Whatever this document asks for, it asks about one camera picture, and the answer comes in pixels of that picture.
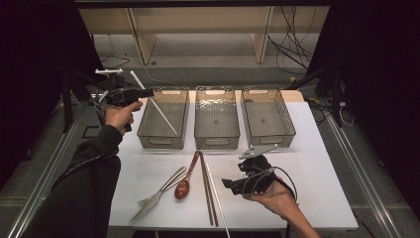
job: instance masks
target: metal fork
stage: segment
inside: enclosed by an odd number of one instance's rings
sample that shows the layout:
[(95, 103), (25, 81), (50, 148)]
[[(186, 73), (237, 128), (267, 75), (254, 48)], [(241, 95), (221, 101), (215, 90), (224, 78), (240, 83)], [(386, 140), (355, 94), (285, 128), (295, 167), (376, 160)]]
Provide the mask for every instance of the metal fork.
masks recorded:
[[(173, 187), (173, 186), (175, 186), (175, 185), (177, 185), (177, 184), (179, 184), (179, 182), (180, 181), (182, 181), (183, 179), (184, 179), (184, 175), (185, 174), (182, 174), (182, 175), (180, 175), (180, 176), (182, 176), (181, 178), (179, 178), (179, 179), (177, 179), (177, 180), (175, 180), (175, 181), (173, 181), (163, 192), (165, 192), (165, 191), (167, 191), (167, 190), (169, 190), (171, 187)], [(140, 200), (140, 201), (138, 201), (137, 202), (137, 205), (139, 206), (139, 207), (143, 207), (146, 203), (148, 203), (148, 201), (150, 201), (151, 199), (152, 199), (152, 197), (154, 197), (153, 195), (151, 195), (151, 196), (149, 196), (148, 198), (145, 198), (145, 199), (143, 199), (143, 200)]]

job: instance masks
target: silver fork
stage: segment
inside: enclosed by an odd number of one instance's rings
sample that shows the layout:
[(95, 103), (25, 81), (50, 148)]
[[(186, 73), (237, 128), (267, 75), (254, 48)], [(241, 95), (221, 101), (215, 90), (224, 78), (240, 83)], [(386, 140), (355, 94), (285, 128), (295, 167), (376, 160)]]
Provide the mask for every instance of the silver fork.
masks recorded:
[[(180, 181), (182, 181), (183, 179), (184, 179), (184, 174), (182, 174), (182, 175), (180, 175), (181, 176), (181, 178), (179, 178), (179, 179), (177, 179), (177, 180), (175, 180), (175, 181), (173, 181), (163, 192), (165, 192), (165, 191), (167, 191), (167, 190), (169, 190), (171, 187), (173, 187), (173, 186), (175, 186), (175, 185), (177, 185), (177, 184), (179, 184), (179, 182)], [(154, 197), (153, 195), (151, 195), (151, 196), (149, 196), (148, 198), (145, 198), (145, 199), (143, 199), (143, 200), (140, 200), (140, 201), (138, 201), (137, 202), (137, 205), (139, 206), (139, 207), (143, 207), (146, 203), (148, 203), (148, 201), (150, 201), (151, 199), (152, 199), (152, 197)]]

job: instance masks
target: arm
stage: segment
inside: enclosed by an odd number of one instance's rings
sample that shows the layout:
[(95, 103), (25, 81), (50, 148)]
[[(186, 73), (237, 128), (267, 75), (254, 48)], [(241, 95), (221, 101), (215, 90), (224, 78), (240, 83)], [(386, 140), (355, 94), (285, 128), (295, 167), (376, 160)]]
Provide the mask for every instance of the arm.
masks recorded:
[[(80, 144), (69, 168), (118, 150), (124, 125), (133, 123), (132, 111), (142, 102), (122, 109), (109, 106), (98, 136)], [(37, 210), (22, 237), (106, 237), (111, 202), (121, 164), (118, 157), (97, 161), (61, 180)]]
[(282, 184), (273, 182), (266, 192), (244, 194), (244, 198), (257, 201), (279, 215), (293, 227), (299, 237), (320, 237), (297, 206), (293, 196)]

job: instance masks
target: wooden spoon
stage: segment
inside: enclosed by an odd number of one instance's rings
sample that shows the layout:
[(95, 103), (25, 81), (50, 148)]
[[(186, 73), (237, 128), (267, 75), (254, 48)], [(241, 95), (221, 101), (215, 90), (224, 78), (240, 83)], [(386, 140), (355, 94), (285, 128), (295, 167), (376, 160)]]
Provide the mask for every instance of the wooden spoon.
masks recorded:
[(194, 169), (195, 163), (197, 163), (199, 157), (199, 153), (195, 152), (194, 158), (192, 158), (191, 165), (189, 166), (188, 172), (186, 173), (185, 178), (176, 186), (175, 189), (175, 197), (177, 199), (185, 198), (189, 193), (189, 176), (192, 173), (192, 169)]

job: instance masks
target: hand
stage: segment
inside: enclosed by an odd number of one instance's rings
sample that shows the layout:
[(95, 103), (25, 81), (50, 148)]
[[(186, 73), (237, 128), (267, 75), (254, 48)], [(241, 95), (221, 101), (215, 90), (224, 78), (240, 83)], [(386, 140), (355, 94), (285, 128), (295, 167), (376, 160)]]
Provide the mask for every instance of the hand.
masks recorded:
[(295, 229), (299, 237), (320, 237), (300, 211), (290, 191), (279, 182), (274, 181), (264, 193), (244, 194), (243, 197), (257, 201), (271, 212), (279, 215)]
[(125, 107), (116, 107), (109, 105), (105, 111), (105, 125), (111, 125), (117, 128), (121, 135), (124, 136), (126, 128), (124, 127), (127, 123), (133, 124), (133, 111), (138, 111), (143, 106), (143, 102), (135, 101), (132, 104)]

